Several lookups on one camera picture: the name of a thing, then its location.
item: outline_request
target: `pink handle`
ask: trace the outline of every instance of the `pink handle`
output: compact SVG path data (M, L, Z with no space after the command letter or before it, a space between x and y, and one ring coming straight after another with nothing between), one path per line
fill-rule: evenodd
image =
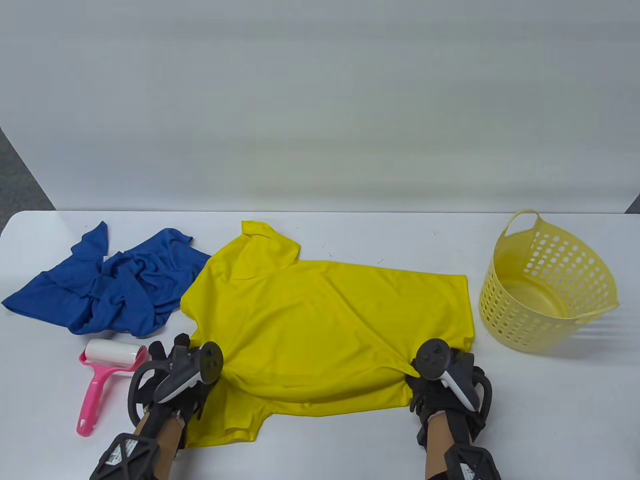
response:
M95 372L93 379L89 384L89 388L84 396L84 402L82 403L82 410L80 410L78 425L76 427L76 431L82 436L89 436L93 432L93 428L95 427L95 422L98 417L100 397L102 397L104 384L109 378L109 375L110 373L105 375Z

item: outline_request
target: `yellow t-shirt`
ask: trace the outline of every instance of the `yellow t-shirt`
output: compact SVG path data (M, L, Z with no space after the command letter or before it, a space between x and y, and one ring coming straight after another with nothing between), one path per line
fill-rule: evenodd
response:
M189 447L253 441L272 413L320 417L406 406L404 375L439 337L469 350L467 279L336 262L299 261L300 245L269 225L214 255L182 297L225 366Z

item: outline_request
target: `white roller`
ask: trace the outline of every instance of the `white roller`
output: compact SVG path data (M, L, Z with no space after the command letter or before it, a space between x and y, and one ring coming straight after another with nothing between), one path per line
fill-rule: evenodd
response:
M114 340L93 339L86 345L84 354L91 362L131 367L144 347Z

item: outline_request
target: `sticker label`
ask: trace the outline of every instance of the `sticker label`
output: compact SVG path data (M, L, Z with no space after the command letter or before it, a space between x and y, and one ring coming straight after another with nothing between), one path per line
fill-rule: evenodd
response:
M127 457L131 455L131 452L133 452L133 449L136 448L137 444L138 444L137 440L131 440L130 438L124 441L124 448L125 448ZM116 445L113 451L109 454L109 458L105 463L107 465L117 465L121 461L122 461L122 450L119 445Z
M466 463L460 463L460 469L462 470L462 476L465 478L465 480L474 480L474 478L476 478L476 473L471 470L471 467L469 467Z

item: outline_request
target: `basket handle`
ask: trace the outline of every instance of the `basket handle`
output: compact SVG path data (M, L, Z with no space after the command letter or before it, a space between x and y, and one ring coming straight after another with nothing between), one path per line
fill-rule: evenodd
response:
M509 230L509 227L511 226L513 221L516 220L520 215L523 215L525 213L533 213L538 218L536 219L536 223L533 224L533 227L531 227L531 228L529 228L527 230L523 230L523 232L527 232L529 230L532 230L539 221L542 221L542 217L535 210L530 210L530 209L528 209L528 210L520 210L519 212L514 213L513 217L511 217L511 220L509 220L509 222L507 223L506 227L504 227L504 230L502 231L502 234L500 235L499 238L505 238L507 236L507 231Z

